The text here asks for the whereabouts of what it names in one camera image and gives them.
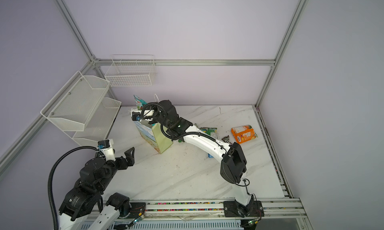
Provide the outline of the white green paper bag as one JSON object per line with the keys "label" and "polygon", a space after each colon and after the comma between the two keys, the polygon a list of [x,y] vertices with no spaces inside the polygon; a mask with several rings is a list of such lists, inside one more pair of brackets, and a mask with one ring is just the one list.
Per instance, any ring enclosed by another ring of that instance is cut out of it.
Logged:
{"label": "white green paper bag", "polygon": [[136,128],[144,140],[146,140],[159,154],[165,152],[173,142],[166,138],[160,129],[160,124],[149,124],[149,121],[134,121]]}

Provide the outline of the red green candy packet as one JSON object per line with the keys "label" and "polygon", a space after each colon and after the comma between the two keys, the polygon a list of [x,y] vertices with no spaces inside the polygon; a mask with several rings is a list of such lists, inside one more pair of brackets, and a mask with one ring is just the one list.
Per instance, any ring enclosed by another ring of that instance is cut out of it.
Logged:
{"label": "red green candy packet", "polygon": [[136,106],[137,106],[137,109],[138,110],[142,110],[144,108],[144,106],[147,104],[146,101],[144,101],[143,99],[141,99],[140,97],[138,97],[137,95],[134,95],[134,99],[135,99],[135,103],[136,103]]}

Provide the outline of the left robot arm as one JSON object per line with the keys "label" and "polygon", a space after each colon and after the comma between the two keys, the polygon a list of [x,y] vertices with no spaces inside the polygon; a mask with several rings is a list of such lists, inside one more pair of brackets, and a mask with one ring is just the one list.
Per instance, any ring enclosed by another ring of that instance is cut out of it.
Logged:
{"label": "left robot arm", "polygon": [[118,218],[131,215],[130,198],[119,193],[112,194],[106,203],[103,194],[119,170],[135,164],[135,148],[124,152],[124,157],[113,160],[93,158],[80,171],[81,177],[70,190],[59,208],[55,230],[79,230],[92,213],[95,205],[101,211],[89,227],[90,230],[107,230]]}

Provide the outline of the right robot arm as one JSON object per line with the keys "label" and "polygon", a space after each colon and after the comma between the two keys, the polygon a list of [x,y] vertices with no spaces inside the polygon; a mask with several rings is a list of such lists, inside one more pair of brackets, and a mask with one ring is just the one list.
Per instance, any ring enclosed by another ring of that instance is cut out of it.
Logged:
{"label": "right robot arm", "polygon": [[181,140],[214,157],[220,163],[221,177],[235,186],[233,201],[225,201],[225,216],[261,219],[262,203],[249,192],[250,181],[246,178],[247,160],[238,143],[225,143],[202,132],[192,122],[180,117],[169,100],[147,103],[141,110],[141,120],[159,124],[162,134],[171,141]]}

